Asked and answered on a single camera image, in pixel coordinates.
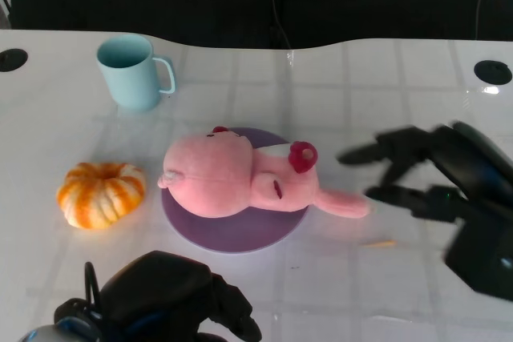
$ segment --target plush toy leg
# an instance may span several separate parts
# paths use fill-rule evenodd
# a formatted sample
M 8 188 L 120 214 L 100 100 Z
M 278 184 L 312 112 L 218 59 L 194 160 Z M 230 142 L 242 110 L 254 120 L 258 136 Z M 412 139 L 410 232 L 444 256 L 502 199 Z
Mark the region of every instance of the plush toy leg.
M 369 214 L 369 204 L 360 195 L 335 190 L 319 190 L 313 204 L 330 214 L 361 218 Z
M 298 174 L 311 169 L 317 162 L 317 157 L 317 149 L 312 143 L 294 142 L 290 146 L 289 162 Z

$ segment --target plush toy ear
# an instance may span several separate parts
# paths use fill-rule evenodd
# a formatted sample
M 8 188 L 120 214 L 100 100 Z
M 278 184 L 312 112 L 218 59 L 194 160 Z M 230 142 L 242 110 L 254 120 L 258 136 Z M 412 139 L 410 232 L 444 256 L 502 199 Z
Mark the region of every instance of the plush toy ear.
M 214 128 L 212 130 L 212 132 L 215 134 L 216 132 L 225 132 L 225 131 L 229 131 L 228 128 L 226 127 L 222 127 L 222 126 L 217 126 L 216 128 Z
M 335 190 L 319 190 L 313 204 L 330 214 L 346 218 L 361 218 L 370 210 L 366 199 L 360 195 Z
M 165 171 L 159 178 L 160 188 L 169 188 L 172 184 L 179 182 L 184 178 L 184 174 L 177 171 Z

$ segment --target mug handle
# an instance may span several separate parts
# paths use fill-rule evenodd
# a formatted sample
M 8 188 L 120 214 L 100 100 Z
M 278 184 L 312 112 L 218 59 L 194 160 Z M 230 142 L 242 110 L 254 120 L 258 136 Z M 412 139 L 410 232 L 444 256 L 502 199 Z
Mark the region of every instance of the mug handle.
M 169 72 L 169 78 L 171 79 L 171 88 L 169 90 L 159 89 L 159 92 L 162 94 L 172 94 L 175 92 L 175 72 L 173 71 L 173 63 L 170 58 L 166 58 L 165 56 L 155 55 L 153 56 L 153 60 L 158 62 L 162 62 L 166 65 Z

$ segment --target small wood chip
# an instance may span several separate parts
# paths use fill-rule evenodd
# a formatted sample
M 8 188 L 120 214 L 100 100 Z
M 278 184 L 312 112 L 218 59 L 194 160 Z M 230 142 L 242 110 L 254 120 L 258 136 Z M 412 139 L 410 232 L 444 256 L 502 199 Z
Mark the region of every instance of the small wood chip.
M 393 239 L 383 240 L 382 242 L 374 242 L 363 244 L 363 247 L 392 247 L 395 246 L 397 242 Z

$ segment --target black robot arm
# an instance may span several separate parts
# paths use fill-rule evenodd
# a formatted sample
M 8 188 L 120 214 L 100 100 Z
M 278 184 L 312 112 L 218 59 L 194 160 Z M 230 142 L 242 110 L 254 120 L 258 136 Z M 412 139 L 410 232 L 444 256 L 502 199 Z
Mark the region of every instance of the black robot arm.
M 445 255 L 446 265 L 472 289 L 513 300 L 513 166 L 489 139 L 465 123 L 432 132 L 407 127 L 377 135 L 376 143 L 347 151 L 340 163 L 388 159 L 390 167 L 366 195 L 411 211 L 419 219 L 463 220 Z M 428 191 L 395 185 L 430 160 L 456 187 Z
M 246 342 L 261 340 L 252 306 L 240 290 L 212 274 L 208 266 L 182 256 L 152 251 L 128 264 L 95 289 L 86 273 L 86 300 L 68 300 L 55 323 L 72 316 L 89 323 L 102 342 L 197 342 L 204 320 L 223 324 Z

